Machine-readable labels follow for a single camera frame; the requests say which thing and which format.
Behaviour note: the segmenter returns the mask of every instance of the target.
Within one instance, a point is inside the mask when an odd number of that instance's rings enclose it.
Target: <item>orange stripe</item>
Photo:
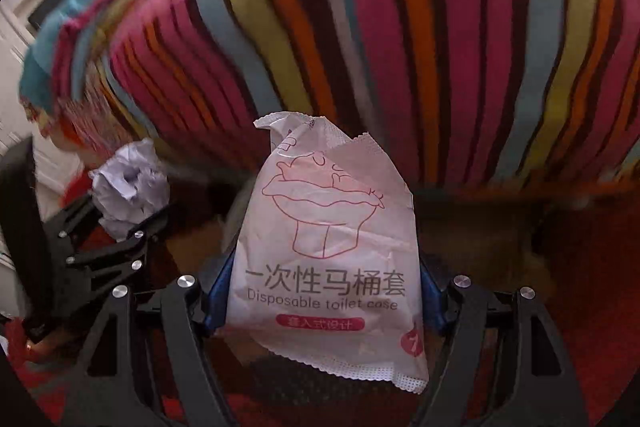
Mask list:
[[[615,0],[600,0],[598,6],[598,21],[596,23],[596,39],[587,65],[584,68],[584,71],[580,74],[580,77],[577,79],[574,103],[569,117],[569,125],[567,126],[564,134],[562,134],[560,141],[554,147],[554,153],[551,158],[552,162],[557,162],[566,154],[576,133],[578,132],[578,129],[580,129],[582,120],[584,119],[587,109],[589,85],[593,78],[593,73],[598,67],[600,58],[604,53],[605,45],[607,44],[609,29],[611,27],[611,19],[613,17],[614,3]]]
[[[161,46],[160,42],[158,41],[158,37],[156,36],[156,29],[154,28],[154,25],[152,23],[146,24],[145,32],[146,36],[149,39],[149,47],[156,54],[158,59],[165,65],[165,67],[167,67],[173,73],[175,79],[182,86],[182,89],[184,89],[188,93],[191,101],[196,106],[205,125],[210,129],[217,129],[218,126],[216,125],[209,107],[207,107],[206,100],[204,100],[201,92],[193,87],[193,84],[190,83],[187,75],[184,74],[182,68],[167,54],[167,52]]]
[[[314,97],[318,103],[320,114],[327,117],[336,125],[338,115],[335,110],[334,97],[331,94],[329,82],[324,73],[324,66],[318,48],[314,31],[298,0],[273,0],[278,10],[286,19],[291,32],[296,39],[296,44],[305,62],[306,73],[313,90]]]
[[[431,0],[405,0],[414,44],[414,61],[417,73],[418,99],[424,130],[425,178],[429,183],[438,180],[438,71],[433,34]]]
[[[622,105],[620,105],[620,113],[618,119],[613,127],[613,132],[609,138],[609,142],[615,142],[620,139],[622,133],[625,132],[626,123],[629,120],[631,114],[631,105],[634,101],[634,93],[636,92],[636,86],[638,85],[638,73],[640,72],[640,53],[636,55],[636,61],[631,69],[628,81],[625,87],[625,94],[622,95]]]
[[[200,89],[193,86],[180,65],[169,56],[162,44],[158,41],[154,25],[147,24],[145,26],[145,30],[149,40],[149,47],[156,54],[158,59],[165,65],[165,67],[167,67],[173,73],[174,77],[178,80],[178,83],[182,86],[182,89],[184,89],[189,94],[191,101],[199,111],[206,127],[210,130],[220,133],[220,135],[216,137],[216,139],[218,140],[219,145],[221,145],[222,147],[217,147],[214,152],[219,155],[222,154],[222,152],[229,152],[232,155],[236,156],[236,159],[239,159],[242,166],[244,166],[246,169],[254,169],[255,161],[248,154],[246,148],[241,145],[235,145],[233,139],[230,139],[230,137],[226,135],[226,132],[222,128],[218,127],[213,118],[213,115],[211,114],[211,111],[209,110],[209,106],[207,105],[206,100],[200,92]]]
[[[156,84],[151,80],[148,74],[146,74],[146,71],[142,68],[142,66],[140,66],[140,63],[138,62],[138,59],[133,52],[133,48],[131,47],[131,42],[128,39],[124,41],[124,50],[127,54],[127,58],[129,59],[131,67],[136,72],[140,80],[142,80],[142,83],[145,84],[146,89],[148,89],[148,91],[158,101],[162,108],[171,116],[172,120],[174,120],[175,126],[180,130],[186,131],[187,125],[180,117],[180,114],[172,107],[169,101],[164,97],[164,94],[162,94],[162,91],[158,89],[158,86],[156,86]]]

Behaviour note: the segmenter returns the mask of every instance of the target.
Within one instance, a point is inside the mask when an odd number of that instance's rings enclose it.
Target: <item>black metal bracket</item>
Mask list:
[[[199,305],[201,295],[200,284],[189,275],[172,282],[162,294],[162,325],[175,384],[188,425],[235,427],[238,424],[191,320],[190,303]]]
[[[530,289],[513,295],[449,283],[457,320],[411,427],[586,427],[575,369],[562,337]],[[498,329],[485,414],[467,420],[486,328]]]
[[[135,320],[129,289],[105,301],[87,336],[69,386],[62,425],[166,427],[150,350]]]
[[[126,241],[80,251],[102,217],[91,195],[60,210],[46,223],[35,195],[33,138],[12,146],[0,160],[0,227],[31,309],[23,321],[35,343],[60,324],[91,325],[108,292],[140,273],[148,241],[165,229],[163,209],[131,230]]]

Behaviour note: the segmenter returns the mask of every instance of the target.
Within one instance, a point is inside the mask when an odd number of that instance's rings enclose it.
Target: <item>red label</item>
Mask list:
[[[418,333],[418,328],[415,323],[414,329],[405,333],[400,338],[400,346],[412,357],[419,357],[422,354],[424,348],[422,347],[422,340],[420,339],[420,334]]]
[[[286,328],[324,331],[360,331],[364,329],[364,319],[330,319],[328,317],[304,317],[303,315],[277,315],[276,322]]]

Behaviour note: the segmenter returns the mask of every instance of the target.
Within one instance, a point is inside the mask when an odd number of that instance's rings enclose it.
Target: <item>blue stripe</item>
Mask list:
[[[546,84],[561,51],[563,9],[564,0],[529,0],[524,74],[515,102],[513,126],[500,154],[494,180],[516,174],[542,117]]]
[[[259,116],[281,111],[262,59],[226,11],[224,0],[196,0],[196,3],[209,33],[241,72]]]
[[[117,97],[118,100],[120,100],[120,103],[124,107],[126,107],[127,110],[131,113],[131,116],[135,118],[136,121],[146,129],[146,131],[149,133],[149,136],[153,138],[159,137],[156,126],[151,123],[151,120],[146,117],[146,114],[144,114],[140,110],[133,99],[124,91],[124,89],[122,89],[122,86],[120,86],[116,78],[113,76],[111,65],[109,63],[109,57],[106,54],[102,56],[102,66],[107,76],[107,83],[111,87],[113,94]]]

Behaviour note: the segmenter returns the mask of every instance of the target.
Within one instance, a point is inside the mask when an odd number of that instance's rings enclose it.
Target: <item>striped fabric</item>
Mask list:
[[[99,0],[69,25],[54,97],[85,136],[100,125],[78,94],[95,107],[102,86],[122,128],[106,150],[155,136],[253,171],[268,138],[252,121],[292,110],[370,132],[412,187],[575,194],[636,179],[639,0]]]

